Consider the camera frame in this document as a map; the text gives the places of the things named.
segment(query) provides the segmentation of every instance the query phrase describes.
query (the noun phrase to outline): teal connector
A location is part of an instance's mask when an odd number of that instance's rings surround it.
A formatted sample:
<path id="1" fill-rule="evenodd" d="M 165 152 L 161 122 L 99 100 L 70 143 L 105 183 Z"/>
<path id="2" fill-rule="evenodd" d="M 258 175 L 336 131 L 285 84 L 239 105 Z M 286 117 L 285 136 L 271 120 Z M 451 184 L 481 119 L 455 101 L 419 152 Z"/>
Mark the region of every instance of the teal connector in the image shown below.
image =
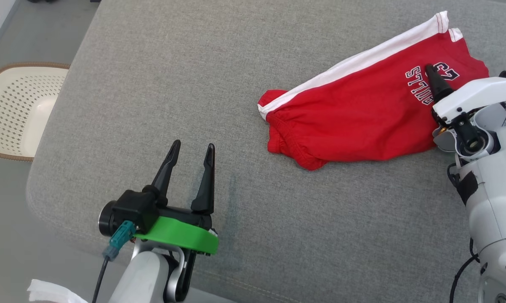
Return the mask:
<path id="1" fill-rule="evenodd" d="M 109 258 L 109 261 L 114 261 L 122 246 L 131 240 L 136 232 L 137 230 L 133 222 L 122 222 L 111 239 L 109 239 L 109 246 L 103 251 L 103 257 Z"/>

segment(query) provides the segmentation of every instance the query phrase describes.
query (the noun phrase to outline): gray fabric surface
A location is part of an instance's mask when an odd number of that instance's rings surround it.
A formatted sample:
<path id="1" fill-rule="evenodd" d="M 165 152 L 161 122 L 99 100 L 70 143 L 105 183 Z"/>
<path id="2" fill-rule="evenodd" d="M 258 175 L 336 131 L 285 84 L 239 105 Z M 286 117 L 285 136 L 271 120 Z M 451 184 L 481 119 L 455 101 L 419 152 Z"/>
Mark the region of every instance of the gray fabric surface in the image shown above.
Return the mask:
<path id="1" fill-rule="evenodd" d="M 506 68 L 506 4 L 485 0 L 103 1 L 32 165 L 30 208 L 99 254 L 107 201 L 151 182 L 179 138 L 168 197 L 187 207 L 213 142 L 220 251 L 197 259 L 194 287 L 255 303 L 447 301 L 469 257 L 451 155 L 309 172 L 266 151 L 256 107 L 442 10 L 491 74 Z M 478 268 L 458 303 L 476 301 Z"/>

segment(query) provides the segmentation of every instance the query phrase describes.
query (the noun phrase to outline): folded red garment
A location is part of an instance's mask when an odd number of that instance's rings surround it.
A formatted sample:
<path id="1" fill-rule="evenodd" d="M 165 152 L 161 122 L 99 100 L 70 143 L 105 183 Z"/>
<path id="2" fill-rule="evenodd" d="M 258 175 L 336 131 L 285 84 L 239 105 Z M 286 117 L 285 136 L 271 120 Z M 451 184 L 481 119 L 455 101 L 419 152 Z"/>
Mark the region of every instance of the folded red garment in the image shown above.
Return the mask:
<path id="1" fill-rule="evenodd" d="M 440 12 L 288 92 L 267 91 L 258 107 L 270 124 L 268 151 L 315 170 L 328 161 L 382 161 L 432 148 L 438 125 L 425 65 L 454 89 L 489 76 L 461 31 L 447 25 Z"/>

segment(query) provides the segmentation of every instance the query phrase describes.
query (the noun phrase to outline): gray floor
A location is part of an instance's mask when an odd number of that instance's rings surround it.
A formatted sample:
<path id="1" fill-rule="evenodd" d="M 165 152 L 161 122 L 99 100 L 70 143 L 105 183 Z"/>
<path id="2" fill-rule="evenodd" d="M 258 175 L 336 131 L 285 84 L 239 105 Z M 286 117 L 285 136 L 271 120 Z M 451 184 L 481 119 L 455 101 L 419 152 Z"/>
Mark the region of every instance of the gray floor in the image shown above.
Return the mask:
<path id="1" fill-rule="evenodd" d="M 20 0 L 0 37 L 0 67 L 20 61 L 71 63 L 97 9 L 89 0 L 38 4 Z M 0 302 L 26 303 L 31 279 L 54 282 L 92 298 L 101 258 L 53 236 L 29 213 L 24 188 L 30 163 L 0 159 Z M 124 267 L 111 263 L 99 302 L 107 302 Z M 229 303 L 191 290 L 189 303 Z"/>

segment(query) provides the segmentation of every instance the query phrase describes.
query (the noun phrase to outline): beige plastic basket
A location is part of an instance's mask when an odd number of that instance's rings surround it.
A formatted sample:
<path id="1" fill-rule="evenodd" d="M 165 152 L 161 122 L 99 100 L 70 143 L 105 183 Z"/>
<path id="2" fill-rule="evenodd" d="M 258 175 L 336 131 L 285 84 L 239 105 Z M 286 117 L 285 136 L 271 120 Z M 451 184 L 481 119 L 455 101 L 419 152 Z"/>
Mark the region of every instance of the beige plastic basket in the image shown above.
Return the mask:
<path id="1" fill-rule="evenodd" d="M 0 157 L 32 161 L 69 65 L 19 63 L 0 69 Z"/>

